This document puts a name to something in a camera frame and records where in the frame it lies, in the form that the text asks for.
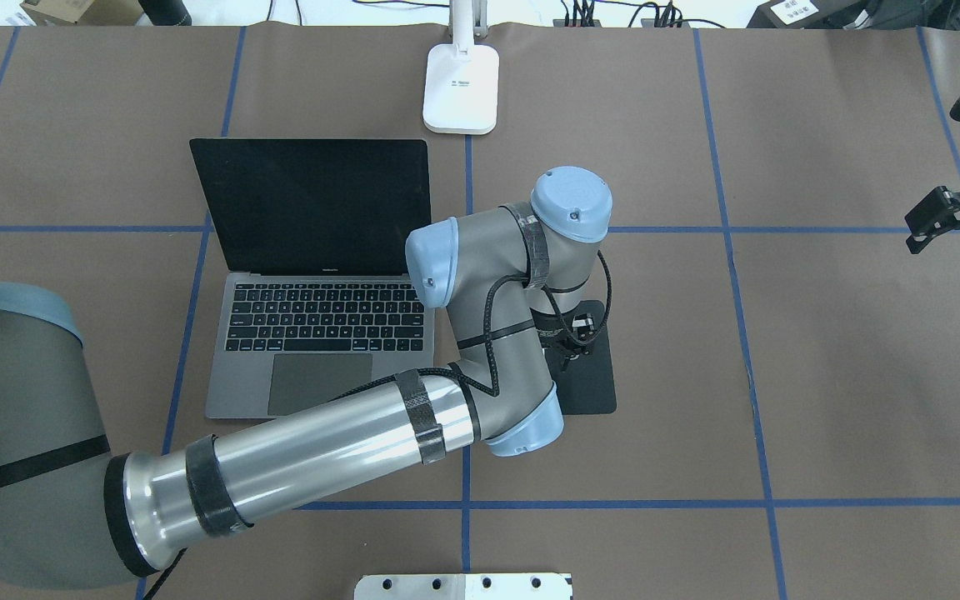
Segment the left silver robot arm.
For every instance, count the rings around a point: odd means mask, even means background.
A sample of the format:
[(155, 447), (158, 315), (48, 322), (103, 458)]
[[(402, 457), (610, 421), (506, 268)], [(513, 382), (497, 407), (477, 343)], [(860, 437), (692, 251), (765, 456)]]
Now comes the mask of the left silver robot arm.
[(543, 315), (562, 318), (601, 258), (610, 187), (586, 168), (530, 198), (419, 228), (405, 262), (445, 308), (457, 361), (152, 456), (111, 452), (68, 304), (0, 282), (0, 581), (88, 589), (167, 571), (184, 549), (475, 442), (499, 457), (563, 433)]

